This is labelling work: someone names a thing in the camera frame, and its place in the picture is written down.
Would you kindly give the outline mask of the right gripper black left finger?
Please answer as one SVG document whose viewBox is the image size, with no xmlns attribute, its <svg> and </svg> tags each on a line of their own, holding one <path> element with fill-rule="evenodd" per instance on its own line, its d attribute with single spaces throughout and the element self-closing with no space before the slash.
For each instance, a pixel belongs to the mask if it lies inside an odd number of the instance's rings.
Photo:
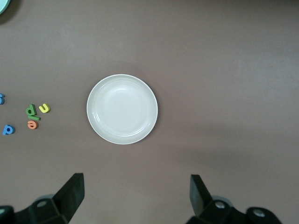
<svg viewBox="0 0 299 224">
<path fill-rule="evenodd" d="M 54 195 L 42 196 L 16 212 L 0 207 L 2 224 L 68 224 L 84 199 L 84 174 L 75 173 Z"/>
</svg>

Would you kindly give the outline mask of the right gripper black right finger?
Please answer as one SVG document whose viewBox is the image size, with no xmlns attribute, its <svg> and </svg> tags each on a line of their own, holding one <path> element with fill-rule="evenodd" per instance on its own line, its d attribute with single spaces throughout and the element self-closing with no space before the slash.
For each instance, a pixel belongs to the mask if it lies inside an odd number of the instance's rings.
<svg viewBox="0 0 299 224">
<path fill-rule="evenodd" d="M 222 197 L 212 197 L 200 175 L 191 175 L 189 197 L 194 211 L 188 224 L 279 224 L 277 216 L 265 208 L 238 211 Z"/>
</svg>

